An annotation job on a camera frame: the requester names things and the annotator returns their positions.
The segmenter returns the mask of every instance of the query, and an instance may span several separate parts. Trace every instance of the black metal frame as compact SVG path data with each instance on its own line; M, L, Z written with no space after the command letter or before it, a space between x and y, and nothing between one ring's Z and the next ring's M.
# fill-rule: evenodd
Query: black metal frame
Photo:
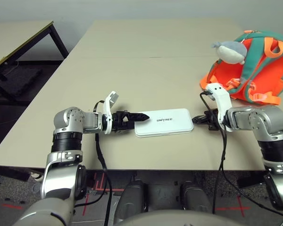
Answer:
M25 52L27 52L31 47L37 44L41 39L43 39L46 35L50 35L54 43L56 44L57 48L59 49L60 53L62 54L63 58L65 59L68 56L68 51L64 46L61 38L59 37L55 27L50 25L48 28L40 32L37 36L31 39L28 43L26 43L23 47L18 49L13 55L11 55L5 62L0 64L0 79L4 80L5 77L2 75L3 70L5 69L6 65L12 65L18 58L20 58ZM7 100L0 100L0 105L17 105L17 106L28 106L30 101L19 101L16 98L5 91L0 86L0 94L6 98Z

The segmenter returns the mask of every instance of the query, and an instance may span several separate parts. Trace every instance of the teal backpack strap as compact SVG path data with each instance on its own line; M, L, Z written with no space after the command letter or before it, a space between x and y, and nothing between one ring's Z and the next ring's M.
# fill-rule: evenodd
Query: teal backpack strap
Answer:
M262 56L264 53L264 37L255 38L251 41L250 48L245 57L245 63L243 65L241 77L240 77L240 85L237 88L233 88L228 92L230 94L239 92L245 85L246 82L249 81L250 77L253 75L255 69L257 68Z

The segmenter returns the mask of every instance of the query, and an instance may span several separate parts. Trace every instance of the white power bank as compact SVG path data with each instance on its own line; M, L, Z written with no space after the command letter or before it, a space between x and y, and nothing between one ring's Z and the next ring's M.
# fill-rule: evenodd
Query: white power bank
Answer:
M191 132L194 128L188 109L169 109L141 112L149 116L146 121L135 122L138 137L154 137Z

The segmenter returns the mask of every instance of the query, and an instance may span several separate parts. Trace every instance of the backpack buckle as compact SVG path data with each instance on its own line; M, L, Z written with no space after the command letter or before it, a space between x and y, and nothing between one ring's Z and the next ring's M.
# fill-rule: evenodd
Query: backpack buckle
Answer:
M267 95L263 93L255 93L253 95L253 101L264 101L266 100Z

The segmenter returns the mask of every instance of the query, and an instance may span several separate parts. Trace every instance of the black cable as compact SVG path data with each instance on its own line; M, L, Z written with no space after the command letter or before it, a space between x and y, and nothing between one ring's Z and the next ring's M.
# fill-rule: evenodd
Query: black cable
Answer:
M100 100L99 102L97 102L95 104L94 108L93 108L93 112L96 112L96 109L97 109L99 103L103 104L104 101ZM103 168L103 172L106 175L106 182L105 182L104 191L102 192L102 194L100 195L100 197L98 199L96 199L92 202L88 202L88 203L77 204L77 205L75 205L75 207L91 205L91 204L98 202L103 197L103 195L106 191L107 182L108 182L108 184L109 184L109 197L108 197L108 203L107 203L106 215L105 215L105 222L104 222L104 226L108 226L109 216L110 216L110 207L111 207L111 201L112 201L112 184L111 184L110 177L108 176L108 169L107 169L107 166L106 166L106 163L105 163L104 156L103 156L102 151L100 149L100 138L99 138L98 133L95 134L95 147L96 147L96 153L97 153L98 159L99 159L99 161L102 165L102 168Z
M218 126L219 131L221 133L222 136L222 140L223 140L223 150L222 150L222 157L221 157L221 162L220 162L220 166L217 172L217 177L216 177L216 181L215 181L215 186L214 186L214 193L213 193L213 207L212 207L212 213L215 214L215 208L216 208L216 197L217 197L217 187L218 187L218 182L219 182L219 177L220 177L220 171L223 165L223 161L225 159L225 150L226 150L226 143L227 143L227 135L226 135L226 128L224 128L224 132L221 129L221 126L219 125L218 119L215 116L215 114L213 113L212 109L209 107L209 105L207 104L207 102L204 100L203 95L209 95L211 94L210 92L202 92L200 93L200 98L202 100L202 102L204 103L204 105L207 107L207 109L210 111L213 120L215 121L215 124Z
M107 187L107 180L105 182L105 186L104 186L104 190L102 192L102 194L100 194L100 197L92 202L87 202L87 203L81 203L81 204L76 204L75 205L75 208L76 207L79 207L79 206L88 206L88 205L92 205L92 204L95 204L96 202L98 202L104 195L104 193L106 192L106 187Z
M104 103L105 101L103 101L103 100L100 100L99 102L97 102L96 104L95 104L95 106L94 106L94 108L93 108L93 112L96 112L96 109L98 108L98 105L99 105L99 103Z
M102 165L103 171L106 175L106 180L108 181L109 184L109 198L108 198L108 203L107 203L107 208L106 208L106 216L105 216L105 222L104 222L104 226L108 226L108 222L109 222L109 215L110 215L110 206L111 206L111 200L112 200L112 184L111 184L111 180L110 177L108 176L108 169L105 163L105 159L104 156L102 154L102 151L100 149L100 139L99 139L99 134L96 133L95 134L95 145L96 145L96 153L98 155L98 159Z
M242 196L244 196L246 199L250 200L251 202L253 202L254 204L256 204L257 206L265 209L265 210L268 210L270 212L273 212L273 213L276 213L280 216L283 217L283 214L276 211L276 210L273 210L273 209L270 209L264 205L262 205L261 203L253 200L252 198L250 198L249 196L247 196L245 193L243 193L243 191L241 191L239 188L237 188L225 175L225 172L224 172L224 160L225 160L225 154L226 154L226 143L227 143L227 132L226 132L226 127L224 125L224 133L222 132L222 129L221 129L221 126L219 125L218 123L218 119L217 117L213 114L213 111L212 109L208 106L207 102L203 99L203 95L210 95L211 93L208 92L208 91L204 91L200 94L200 98L201 100L203 101L204 105L207 107L207 109L210 111L210 113L212 114L212 117L213 119L216 121L216 124L219 128L219 130L221 131L221 135L222 135L222 139L223 139L223 151L222 151L222 157L221 157L221 162L220 162L220 166L219 166L219 169L218 169L218 173L217 173L217 177L216 177L216 182L215 182L215 188L214 188L214 198L213 198L213 214L215 213L215 206L216 206L216 194L217 194L217 185L218 185L218 177L219 177L219 174L220 174L220 170L222 171L222 174L223 174L223 177L225 178L225 180L232 186L234 187L237 192L239 192Z

